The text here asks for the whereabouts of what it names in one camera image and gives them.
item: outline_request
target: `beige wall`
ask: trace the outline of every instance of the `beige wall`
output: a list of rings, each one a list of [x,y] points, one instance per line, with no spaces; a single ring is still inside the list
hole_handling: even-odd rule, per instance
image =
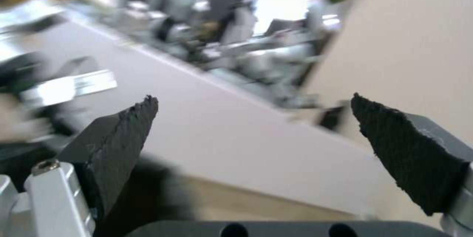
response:
[[[358,0],[307,84],[326,105],[359,92],[473,144],[473,0]],[[341,130],[365,144],[350,114]],[[381,217],[429,221],[393,188]]]

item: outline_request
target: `floor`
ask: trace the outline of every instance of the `floor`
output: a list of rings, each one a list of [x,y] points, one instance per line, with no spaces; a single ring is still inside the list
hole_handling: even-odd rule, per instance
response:
[[[353,220],[354,215],[186,178],[201,220]]]

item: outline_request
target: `hole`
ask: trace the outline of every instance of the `hole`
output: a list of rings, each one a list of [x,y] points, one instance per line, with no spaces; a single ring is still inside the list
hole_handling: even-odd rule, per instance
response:
[[[357,237],[356,232],[348,225],[338,223],[333,224],[328,230],[330,237]]]
[[[248,231],[243,225],[232,223],[222,229],[220,237],[248,237]]]

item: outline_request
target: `screw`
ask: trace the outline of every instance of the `screw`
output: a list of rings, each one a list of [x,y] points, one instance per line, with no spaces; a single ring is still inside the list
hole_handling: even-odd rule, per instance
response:
[[[40,174],[46,173],[50,170],[57,169],[61,166],[59,160],[55,158],[47,159],[36,164],[32,169],[31,173],[33,176],[38,176]]]

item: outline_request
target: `black rubber pad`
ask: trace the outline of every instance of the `black rubber pad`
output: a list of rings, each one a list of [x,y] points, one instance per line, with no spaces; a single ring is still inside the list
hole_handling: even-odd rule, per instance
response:
[[[405,190],[426,215],[446,212],[465,177],[470,157],[458,158],[453,155],[459,153],[449,153],[452,147],[446,149],[444,145],[451,143],[440,141],[428,131],[441,128],[436,124],[418,128],[415,116],[358,94],[351,100],[351,108],[360,123],[361,133],[368,138],[397,186]]]
[[[130,177],[157,109],[157,99],[147,96],[129,109],[95,119],[58,156],[74,165],[98,222],[110,212]]]

